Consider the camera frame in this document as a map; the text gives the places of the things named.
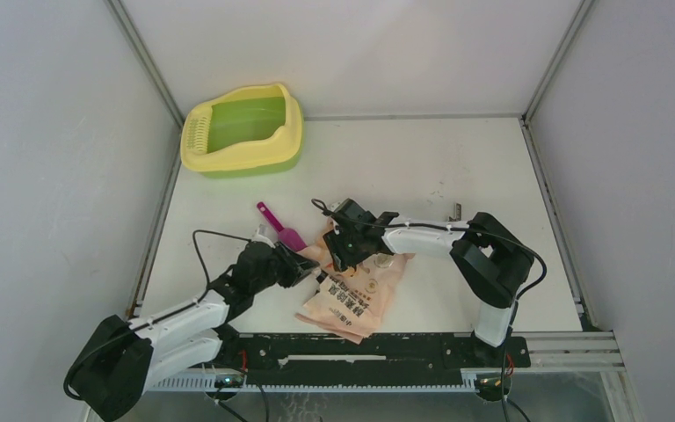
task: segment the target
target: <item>white wall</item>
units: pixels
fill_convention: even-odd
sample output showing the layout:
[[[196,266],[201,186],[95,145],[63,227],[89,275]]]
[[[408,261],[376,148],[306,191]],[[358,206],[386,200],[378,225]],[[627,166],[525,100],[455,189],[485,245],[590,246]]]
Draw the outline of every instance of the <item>white wall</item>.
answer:
[[[513,113],[579,0],[127,0],[184,113],[281,81],[310,116]]]
[[[129,302],[174,132],[103,2],[0,0],[0,421],[81,416],[62,378]]]
[[[599,2],[533,130],[599,321],[675,420],[675,2]]]

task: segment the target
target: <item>gray wall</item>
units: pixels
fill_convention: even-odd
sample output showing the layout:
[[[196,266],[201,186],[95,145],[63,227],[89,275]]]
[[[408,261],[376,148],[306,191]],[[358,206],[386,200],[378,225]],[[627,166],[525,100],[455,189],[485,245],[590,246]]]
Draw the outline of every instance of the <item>gray wall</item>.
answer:
[[[533,123],[648,420],[675,420],[675,2],[597,3]]]
[[[62,377],[128,305],[173,122],[103,2],[0,0],[0,420],[79,420]]]

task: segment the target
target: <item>white table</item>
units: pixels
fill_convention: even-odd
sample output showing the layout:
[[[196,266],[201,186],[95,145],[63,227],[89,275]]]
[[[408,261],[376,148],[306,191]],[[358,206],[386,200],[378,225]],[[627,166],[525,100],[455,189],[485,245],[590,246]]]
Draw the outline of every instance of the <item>white table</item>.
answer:
[[[301,161],[290,171],[252,178],[210,179],[183,168],[172,195],[141,310],[153,314],[201,291],[203,272],[192,231],[211,229],[249,237],[264,220],[264,201],[276,216],[314,241],[325,217],[311,198],[328,204],[353,198],[374,212],[398,211],[445,220],[453,204],[462,218],[493,214],[548,264],[548,277],[521,300],[516,331],[581,331],[563,264],[516,119],[308,121]],[[200,238],[212,277],[236,260],[244,244]],[[530,281],[540,273],[534,265]],[[240,332],[318,332],[294,314],[316,281],[271,287],[232,322]],[[416,256],[396,290],[381,332],[471,331],[479,301],[448,259]]]

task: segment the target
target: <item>plastic tub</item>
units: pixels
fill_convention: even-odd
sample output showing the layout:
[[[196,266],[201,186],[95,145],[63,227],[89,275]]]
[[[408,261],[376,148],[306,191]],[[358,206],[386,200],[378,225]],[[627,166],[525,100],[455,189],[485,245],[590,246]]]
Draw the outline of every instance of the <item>plastic tub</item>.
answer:
[[[272,173],[296,165],[302,137],[301,108],[285,86],[249,86],[190,111],[180,157],[211,178]]]

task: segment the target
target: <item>purple scoop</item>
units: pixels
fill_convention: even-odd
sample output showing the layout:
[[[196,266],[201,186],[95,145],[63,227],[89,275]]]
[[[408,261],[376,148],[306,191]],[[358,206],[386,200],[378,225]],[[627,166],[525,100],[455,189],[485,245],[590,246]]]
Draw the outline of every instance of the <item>purple scoop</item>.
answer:
[[[285,246],[288,246],[291,251],[300,251],[307,247],[307,244],[305,244],[301,239],[301,236],[296,233],[296,230],[283,227],[283,224],[275,218],[275,215],[270,212],[270,209],[268,209],[264,202],[258,202],[258,211],[265,217],[275,231],[278,232],[278,240]]]

